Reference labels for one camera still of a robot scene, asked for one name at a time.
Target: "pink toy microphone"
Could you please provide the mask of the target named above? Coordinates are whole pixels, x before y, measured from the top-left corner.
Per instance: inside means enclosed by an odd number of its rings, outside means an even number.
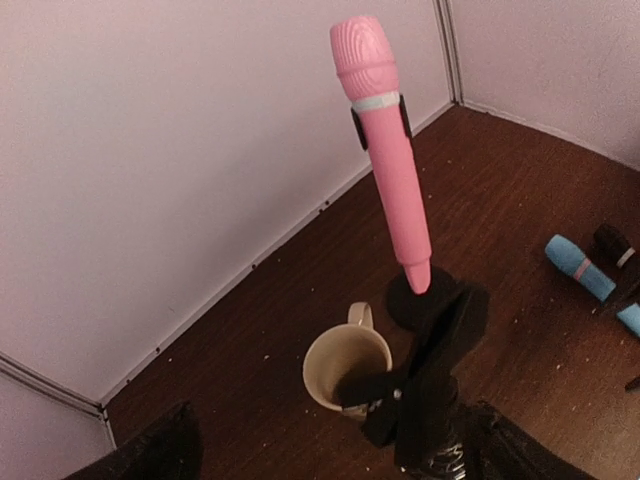
[[[331,28],[331,49],[360,142],[369,150],[396,258],[414,293],[424,293],[431,283],[431,242],[391,47],[378,19],[353,17]]]

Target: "wooden floor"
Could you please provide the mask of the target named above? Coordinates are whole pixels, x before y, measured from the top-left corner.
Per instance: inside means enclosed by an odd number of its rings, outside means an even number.
[[[543,249],[555,233],[589,249],[605,220],[640,244],[640,173],[461,107],[414,148],[434,263],[492,295],[486,338],[457,369],[465,398],[489,400],[602,480],[638,478],[640,395],[623,385],[640,375],[640,342],[613,317],[593,316],[595,300]],[[203,480],[404,478],[391,450],[314,404],[301,381],[307,347],[358,300],[372,304],[402,359],[411,337],[383,309],[398,272],[369,175],[109,404],[117,441],[189,399],[204,434]]]

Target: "microphone head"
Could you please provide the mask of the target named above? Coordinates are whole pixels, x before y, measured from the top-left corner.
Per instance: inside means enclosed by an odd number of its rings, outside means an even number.
[[[333,61],[352,102],[399,89],[391,46],[376,17],[352,17],[331,27]]]
[[[544,249],[549,260],[560,269],[561,272],[572,277],[587,256],[575,243],[567,240],[562,235],[554,235]]]

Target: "mug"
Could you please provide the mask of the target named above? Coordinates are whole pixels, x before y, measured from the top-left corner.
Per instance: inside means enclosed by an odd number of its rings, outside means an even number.
[[[357,302],[349,308],[347,323],[330,328],[311,344],[302,364],[302,379],[309,395],[323,407],[364,420],[368,405],[343,410],[338,385],[392,367],[389,345],[373,329],[371,307]]]

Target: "mug handle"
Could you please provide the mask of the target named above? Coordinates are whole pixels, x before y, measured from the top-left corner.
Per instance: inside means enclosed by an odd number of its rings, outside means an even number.
[[[373,328],[373,315],[367,302],[356,302],[349,307],[347,323],[361,327]]]

